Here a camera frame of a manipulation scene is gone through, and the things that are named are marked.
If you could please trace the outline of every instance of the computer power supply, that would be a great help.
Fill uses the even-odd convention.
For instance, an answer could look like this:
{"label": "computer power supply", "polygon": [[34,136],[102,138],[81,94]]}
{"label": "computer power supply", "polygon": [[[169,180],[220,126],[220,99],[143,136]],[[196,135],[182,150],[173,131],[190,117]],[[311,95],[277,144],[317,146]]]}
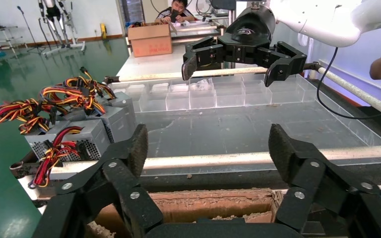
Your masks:
{"label": "computer power supply", "polygon": [[70,123],[71,122],[68,120],[57,121],[46,134],[43,134],[40,130],[35,130],[34,132],[25,135],[24,138],[27,140],[27,143],[30,145],[37,158],[41,159],[44,158],[48,149],[44,142],[46,140],[53,142],[56,135]]}
{"label": "computer power supply", "polygon": [[[103,122],[101,120],[83,120],[71,122],[68,126],[79,126],[82,130],[78,134],[67,134],[62,141],[76,141],[85,144],[90,160],[99,160],[110,145]],[[69,161],[80,161],[81,158],[73,153]]]}
{"label": "computer power supply", "polygon": [[101,120],[111,143],[129,139],[132,134],[127,128],[128,123],[125,110],[123,108],[114,108],[110,106],[103,106],[103,108],[106,113],[103,115],[91,114],[87,119]]}
{"label": "computer power supply", "polygon": [[[44,141],[53,142],[56,135],[68,126],[79,126],[82,130],[79,134],[67,134],[63,137],[63,141],[76,141],[85,144],[88,157],[90,160],[98,160],[110,145],[109,138],[101,120],[83,120],[70,122],[68,120],[57,121],[46,134],[39,132],[31,133],[25,136],[31,149],[34,151],[38,159],[45,156],[47,146]],[[75,154],[69,154],[61,158],[62,161],[80,161],[80,157]]]}
{"label": "computer power supply", "polygon": [[132,98],[124,92],[115,93],[116,98],[110,100],[112,107],[123,108],[127,119],[127,128],[129,134],[132,136],[136,129],[135,110],[133,109]]}

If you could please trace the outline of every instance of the cardboard box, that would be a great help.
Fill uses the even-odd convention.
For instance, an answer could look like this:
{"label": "cardboard box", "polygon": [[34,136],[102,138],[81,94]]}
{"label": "cardboard box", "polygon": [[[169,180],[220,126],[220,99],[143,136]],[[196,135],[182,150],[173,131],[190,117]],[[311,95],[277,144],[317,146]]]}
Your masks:
{"label": "cardboard box", "polygon": [[172,37],[169,25],[153,25],[131,27],[128,29],[128,39],[132,44],[135,57],[154,56],[172,53]]}
{"label": "cardboard box", "polygon": [[[150,193],[164,215],[165,223],[192,223],[199,218],[231,220],[243,217],[246,223],[271,223],[283,199],[270,189],[196,190]],[[95,222],[115,237],[129,237],[113,205],[103,208]]]}

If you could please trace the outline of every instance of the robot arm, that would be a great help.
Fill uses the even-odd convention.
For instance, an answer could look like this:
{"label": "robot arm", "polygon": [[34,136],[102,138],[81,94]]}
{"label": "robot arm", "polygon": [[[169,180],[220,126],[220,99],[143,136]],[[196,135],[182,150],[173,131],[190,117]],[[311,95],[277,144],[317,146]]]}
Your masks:
{"label": "robot arm", "polygon": [[69,14],[66,11],[64,4],[62,3],[62,0],[58,0],[59,6],[62,8],[62,11],[65,13],[66,18],[69,20]]}
{"label": "robot arm", "polygon": [[207,37],[186,46],[182,78],[188,80],[205,64],[227,61],[267,67],[266,87],[273,81],[284,81],[308,65],[306,55],[290,45],[279,41],[270,46],[275,23],[282,22],[330,46],[347,47],[356,43],[362,33],[381,28],[381,0],[356,1],[253,2],[216,41]]}
{"label": "robot arm", "polygon": [[284,0],[270,2],[277,21],[334,47],[347,47],[362,33],[381,28],[381,0]]}

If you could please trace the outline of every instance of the microphone stand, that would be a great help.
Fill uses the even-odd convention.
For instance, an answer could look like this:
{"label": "microphone stand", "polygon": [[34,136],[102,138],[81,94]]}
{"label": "microphone stand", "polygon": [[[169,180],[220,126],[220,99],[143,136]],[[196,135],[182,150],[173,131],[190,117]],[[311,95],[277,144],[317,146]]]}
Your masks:
{"label": "microphone stand", "polygon": [[28,25],[28,22],[25,19],[24,12],[21,10],[21,8],[19,6],[17,6],[17,8],[20,10],[22,17],[24,18],[25,24],[27,24],[27,28],[28,28],[28,31],[30,32],[31,38],[33,38],[33,42],[34,42],[34,46],[31,49],[27,50],[27,52],[28,53],[37,53],[40,55],[42,53],[42,51],[44,51],[46,48],[43,47],[43,45],[36,43],[36,40],[34,39],[33,33],[31,33],[30,26]]}

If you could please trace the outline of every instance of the striped shirt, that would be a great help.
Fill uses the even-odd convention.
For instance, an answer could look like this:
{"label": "striped shirt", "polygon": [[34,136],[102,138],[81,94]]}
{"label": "striped shirt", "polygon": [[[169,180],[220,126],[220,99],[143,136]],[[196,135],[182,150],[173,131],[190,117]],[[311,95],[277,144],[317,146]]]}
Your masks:
{"label": "striped shirt", "polygon": [[[161,11],[160,14],[158,14],[158,16],[157,16],[157,19],[161,19],[163,17],[170,16],[170,15],[172,15],[172,7],[169,7],[167,9]],[[185,17],[185,16],[193,16],[193,15],[189,10],[187,10],[185,8],[185,10],[183,10],[183,12],[180,14],[180,16]]]}

